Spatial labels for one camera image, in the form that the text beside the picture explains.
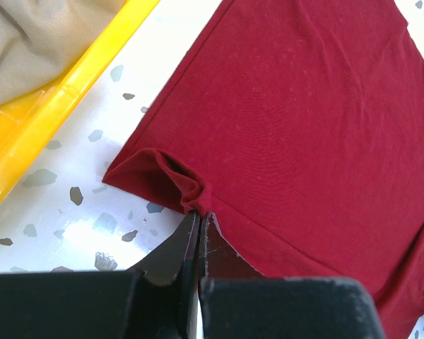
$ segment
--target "red t-shirt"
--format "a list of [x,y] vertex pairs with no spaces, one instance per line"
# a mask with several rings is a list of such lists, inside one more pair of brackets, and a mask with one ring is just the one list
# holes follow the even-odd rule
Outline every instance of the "red t-shirt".
[[224,0],[104,181],[216,213],[270,277],[424,313],[424,61],[391,0]]

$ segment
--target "yellow plastic tray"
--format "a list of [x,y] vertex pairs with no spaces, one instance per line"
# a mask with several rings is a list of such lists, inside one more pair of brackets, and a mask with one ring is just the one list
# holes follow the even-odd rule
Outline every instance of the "yellow plastic tray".
[[128,0],[65,76],[0,106],[0,202],[158,2]]

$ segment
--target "beige fabric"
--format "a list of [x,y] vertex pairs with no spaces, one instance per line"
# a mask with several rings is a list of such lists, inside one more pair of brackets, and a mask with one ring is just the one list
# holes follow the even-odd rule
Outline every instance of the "beige fabric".
[[0,0],[0,104],[61,74],[124,0]]

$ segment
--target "gray speckle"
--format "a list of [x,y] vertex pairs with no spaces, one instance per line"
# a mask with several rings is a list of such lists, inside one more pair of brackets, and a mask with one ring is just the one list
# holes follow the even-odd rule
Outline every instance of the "gray speckle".
[[124,94],[122,95],[122,97],[123,97],[124,99],[126,99],[126,100],[132,100],[132,99],[134,99],[134,98],[135,98],[135,94],[131,94],[131,93],[124,93]]
[[39,169],[33,174],[30,174],[27,179],[22,183],[22,186],[30,187],[45,186],[53,184],[57,180],[57,175],[50,172],[48,169]]
[[134,237],[136,236],[136,234],[139,231],[137,230],[133,230],[132,232],[126,233],[125,235],[122,236],[121,240],[123,242],[131,242],[132,240],[134,240]]
[[164,207],[156,203],[148,203],[148,205],[146,205],[146,209],[148,210],[148,213],[160,213],[163,211]]
[[102,213],[99,218],[93,223],[93,229],[101,232],[113,234],[114,228],[117,225],[116,219],[109,213]]
[[34,224],[26,225],[25,228],[23,229],[23,234],[25,234],[27,237],[36,238],[37,232],[36,232],[36,227],[34,226]]
[[71,201],[75,203],[77,206],[80,206],[83,202],[83,195],[80,190],[80,187],[71,187],[69,190],[69,196],[71,197]]
[[14,273],[24,273],[24,272],[28,272],[27,270],[24,270],[23,268],[16,267],[16,266],[11,267],[10,271],[11,271],[11,272],[14,272]]
[[60,240],[63,240],[64,239],[63,233],[64,233],[64,230],[56,230],[54,232],[54,236],[57,237]]
[[124,65],[118,65],[110,71],[110,76],[112,77],[113,82],[116,83],[117,81],[121,80],[123,70],[124,70]]
[[100,192],[105,191],[106,189],[107,189],[107,187],[106,187],[106,186],[102,186],[102,187],[99,187],[98,189],[93,189],[93,193],[94,193],[94,194],[98,194],[98,193],[100,193]]
[[61,143],[58,140],[51,140],[45,147],[48,150],[56,150],[61,147]]
[[9,238],[0,239],[0,245],[11,246],[12,244],[13,244],[13,241]]
[[107,270],[114,270],[116,267],[118,267],[118,264],[108,254],[97,252],[94,266],[98,270],[107,271]]
[[58,266],[54,268],[51,272],[73,272],[73,270],[64,266]]
[[88,136],[88,140],[91,141],[92,143],[95,143],[100,138],[102,138],[103,134],[104,134],[104,131],[100,129],[96,129],[95,131],[92,132],[92,134]]

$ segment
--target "terrazzo countertop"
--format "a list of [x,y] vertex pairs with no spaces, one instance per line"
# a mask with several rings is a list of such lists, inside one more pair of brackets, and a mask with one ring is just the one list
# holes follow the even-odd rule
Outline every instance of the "terrazzo countertop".
[[[219,3],[157,5],[1,204],[0,273],[125,269],[172,234],[181,215],[101,179]],[[424,57],[424,0],[396,3]]]

